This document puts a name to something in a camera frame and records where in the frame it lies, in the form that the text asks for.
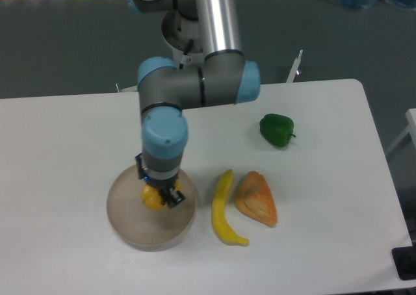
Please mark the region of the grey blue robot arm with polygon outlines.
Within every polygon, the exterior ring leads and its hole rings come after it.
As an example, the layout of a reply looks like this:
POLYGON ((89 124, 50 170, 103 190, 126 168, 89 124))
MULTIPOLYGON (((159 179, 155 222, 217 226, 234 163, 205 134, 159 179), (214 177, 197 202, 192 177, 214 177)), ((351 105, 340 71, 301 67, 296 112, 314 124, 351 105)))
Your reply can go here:
POLYGON ((141 13, 177 13, 200 28, 203 62, 181 68, 172 59, 152 57, 138 68, 142 152, 138 176, 169 207, 184 199, 176 187, 188 140, 183 110, 254 101, 261 76, 242 52, 235 0, 127 0, 141 13))

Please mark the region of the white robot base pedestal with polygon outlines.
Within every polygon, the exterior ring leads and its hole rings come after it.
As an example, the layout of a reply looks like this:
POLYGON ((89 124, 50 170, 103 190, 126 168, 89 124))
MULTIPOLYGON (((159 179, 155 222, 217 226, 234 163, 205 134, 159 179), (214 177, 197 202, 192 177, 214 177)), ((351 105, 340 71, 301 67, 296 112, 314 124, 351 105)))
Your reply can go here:
POLYGON ((203 65, 203 49, 198 20, 186 17, 178 10, 167 12, 161 24, 162 42, 171 55, 150 57, 143 60, 137 69, 137 83, 121 87, 117 92, 139 92, 143 86, 150 85, 151 91, 163 90, 168 86, 181 84, 185 69, 199 68, 203 65))

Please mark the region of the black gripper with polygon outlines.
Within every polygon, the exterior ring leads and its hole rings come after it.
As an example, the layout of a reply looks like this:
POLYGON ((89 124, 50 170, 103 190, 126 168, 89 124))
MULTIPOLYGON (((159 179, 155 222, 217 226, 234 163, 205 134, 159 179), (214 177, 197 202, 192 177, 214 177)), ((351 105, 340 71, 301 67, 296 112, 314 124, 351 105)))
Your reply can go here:
POLYGON ((138 178, 145 180, 146 183, 156 188, 162 197, 162 202, 168 208, 174 208, 185 200, 185 196, 181 192, 181 185, 178 182, 179 172, 154 172, 145 171, 142 165, 142 154, 139 153, 135 157, 138 171, 138 178))

